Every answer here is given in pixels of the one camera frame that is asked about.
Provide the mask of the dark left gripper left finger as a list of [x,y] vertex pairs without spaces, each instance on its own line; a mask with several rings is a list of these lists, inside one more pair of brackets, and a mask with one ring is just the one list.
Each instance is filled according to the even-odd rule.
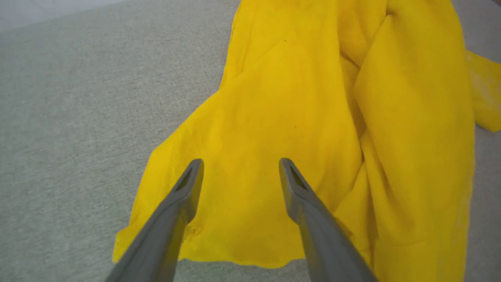
[[193,159],[106,278],[108,282],[172,282],[186,226],[196,215],[204,162]]

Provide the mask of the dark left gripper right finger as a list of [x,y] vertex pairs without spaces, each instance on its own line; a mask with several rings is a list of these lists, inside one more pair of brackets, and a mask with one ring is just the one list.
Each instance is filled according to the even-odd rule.
[[279,161],[288,216],[299,227],[312,282],[376,282],[333,215],[289,158]]

